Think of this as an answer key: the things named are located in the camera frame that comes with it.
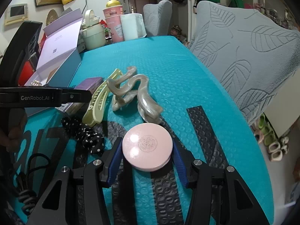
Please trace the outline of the person's left hand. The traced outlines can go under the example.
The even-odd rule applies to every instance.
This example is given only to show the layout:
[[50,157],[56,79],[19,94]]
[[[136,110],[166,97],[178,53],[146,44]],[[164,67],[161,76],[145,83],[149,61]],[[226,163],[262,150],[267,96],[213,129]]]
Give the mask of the person's left hand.
[[8,152],[18,152],[27,124],[25,109],[1,108],[1,146]]

